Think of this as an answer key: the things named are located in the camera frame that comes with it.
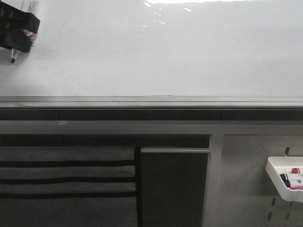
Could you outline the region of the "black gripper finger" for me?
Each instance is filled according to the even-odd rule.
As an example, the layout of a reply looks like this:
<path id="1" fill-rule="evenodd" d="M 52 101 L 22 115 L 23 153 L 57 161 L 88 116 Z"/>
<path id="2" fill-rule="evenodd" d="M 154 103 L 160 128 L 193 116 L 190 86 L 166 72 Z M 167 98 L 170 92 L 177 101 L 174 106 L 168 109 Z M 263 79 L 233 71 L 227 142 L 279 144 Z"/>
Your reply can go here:
<path id="1" fill-rule="evenodd" d="M 33 32 L 27 30 L 0 30 L 0 46 L 9 50 L 29 52 L 32 46 Z"/>
<path id="2" fill-rule="evenodd" d="M 40 20 L 30 12 L 23 12 L 5 2 L 0 3 L 0 33 L 25 29 L 37 33 Z"/>

